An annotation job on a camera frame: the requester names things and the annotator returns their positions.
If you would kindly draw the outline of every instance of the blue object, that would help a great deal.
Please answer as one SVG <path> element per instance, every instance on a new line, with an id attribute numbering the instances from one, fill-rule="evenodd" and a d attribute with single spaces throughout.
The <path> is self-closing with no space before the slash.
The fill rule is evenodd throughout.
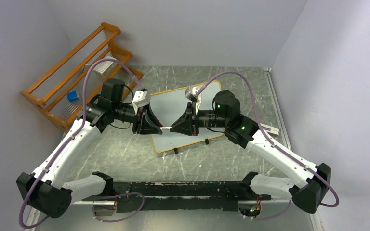
<path id="1" fill-rule="evenodd" d="M 76 101 L 80 98 L 79 94 L 74 90 L 74 91 L 71 91 L 67 94 L 67 99 L 70 101 L 70 102 L 73 102 L 73 101 Z"/>

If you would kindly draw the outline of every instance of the white wall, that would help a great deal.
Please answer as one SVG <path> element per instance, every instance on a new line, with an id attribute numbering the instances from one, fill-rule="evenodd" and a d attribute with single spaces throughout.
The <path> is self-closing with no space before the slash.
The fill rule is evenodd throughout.
<path id="1" fill-rule="evenodd" d="M 48 0 L 73 46 L 102 21 L 146 65 L 270 67 L 307 0 Z"/>
<path id="2" fill-rule="evenodd" d="M 16 178 L 57 146 L 61 132 L 20 94 L 70 50 L 43 0 L 0 0 L 0 231 L 22 230 Z"/>
<path id="3" fill-rule="evenodd" d="M 294 151 L 332 167 L 325 229 L 370 230 L 370 0 L 309 0 L 272 78 Z"/>

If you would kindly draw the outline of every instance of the gray wall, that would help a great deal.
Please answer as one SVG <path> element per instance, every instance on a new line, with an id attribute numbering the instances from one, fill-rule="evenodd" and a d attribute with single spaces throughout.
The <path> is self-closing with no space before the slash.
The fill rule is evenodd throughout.
<path id="1" fill-rule="evenodd" d="M 333 169 L 325 229 L 370 230 L 370 0 L 309 0 L 272 77 L 294 151 Z"/>
<path id="2" fill-rule="evenodd" d="M 70 46 L 43 0 L 0 0 L 0 231 L 22 230 L 16 178 L 57 146 L 61 132 L 21 96 Z"/>
<path id="3" fill-rule="evenodd" d="M 102 21 L 146 65 L 273 65 L 307 0 L 48 0 L 75 46 Z"/>

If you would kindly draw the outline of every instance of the wooden rack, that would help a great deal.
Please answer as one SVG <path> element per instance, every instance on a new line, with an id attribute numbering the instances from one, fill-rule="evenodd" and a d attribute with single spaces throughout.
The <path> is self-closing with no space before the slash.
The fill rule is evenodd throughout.
<path id="1" fill-rule="evenodd" d="M 38 98 L 32 93 L 41 86 L 45 81 L 47 81 L 60 67 L 62 67 L 66 62 L 68 62 L 76 53 L 78 53 L 84 46 L 86 46 L 94 37 L 96 37 L 100 32 L 104 33 L 104 41 L 98 45 L 94 51 L 92 51 L 86 58 L 81 61 L 78 65 L 74 65 L 74 68 L 69 72 L 59 83 L 57 83 L 45 96 Z M 58 115 L 54 115 L 51 111 L 59 105 L 59 102 L 63 100 L 65 102 L 66 95 L 71 92 L 78 84 L 82 84 L 84 77 L 88 71 L 88 68 L 84 68 L 89 61 L 97 61 L 104 58 L 107 54 L 118 59 L 122 63 L 126 64 L 127 61 L 132 58 L 132 53 L 122 47 L 119 47 L 114 38 L 120 34 L 120 29 L 114 25 L 108 23 L 101 23 L 101 25 L 93 31 L 87 38 L 85 38 L 79 45 L 72 49 L 63 59 L 56 63 L 49 71 L 47 71 L 43 76 L 41 76 L 36 82 L 34 82 L 29 88 L 22 91 L 21 94 L 33 104 L 48 120 L 50 120 L 57 128 L 68 131 L 76 118 L 76 115 L 82 108 L 82 102 L 80 106 L 75 105 L 70 107 L 69 111 L 66 111 L 66 117 L 60 118 Z M 128 68 L 136 75 L 138 79 L 141 79 L 143 74 L 131 67 Z M 116 77 L 116 74 L 121 70 L 121 65 L 116 65 L 111 73 L 105 78 L 101 79 L 101 84 L 99 84 L 90 95 L 87 97 L 87 102 L 90 101 L 92 97 L 99 93 L 101 90 L 102 83 L 112 77 Z M 136 85 L 135 81 L 129 84 L 131 89 Z M 129 94 L 128 90 L 125 90 L 123 97 L 125 98 Z"/>

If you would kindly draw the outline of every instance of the marble floor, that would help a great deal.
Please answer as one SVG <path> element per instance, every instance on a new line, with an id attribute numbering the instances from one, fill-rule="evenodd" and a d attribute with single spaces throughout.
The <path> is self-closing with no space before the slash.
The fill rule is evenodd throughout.
<path id="1" fill-rule="evenodd" d="M 274 109 L 274 101 L 262 68 L 209 67 L 209 66 L 135 66 L 143 74 L 142 85 L 151 93 L 206 82 L 225 70 L 235 70 L 245 75 L 257 97 L 262 123 L 281 129 Z M 119 76 L 129 79 L 126 74 Z M 224 75 L 217 80 L 223 90 L 230 90 L 240 100 L 241 111 L 254 119 L 253 105 L 244 81 L 235 75 Z M 118 121 L 119 127 L 127 126 Z M 234 145 L 221 136 L 210 145 L 197 143 L 162 154 L 154 151 L 151 137 L 136 135 L 131 129 L 120 130 L 108 126 L 102 135 L 89 145 L 71 169 L 68 181 L 101 171 L 114 181 L 217 181 L 242 180 L 249 171 L 274 176 L 285 175 L 255 153 Z"/>

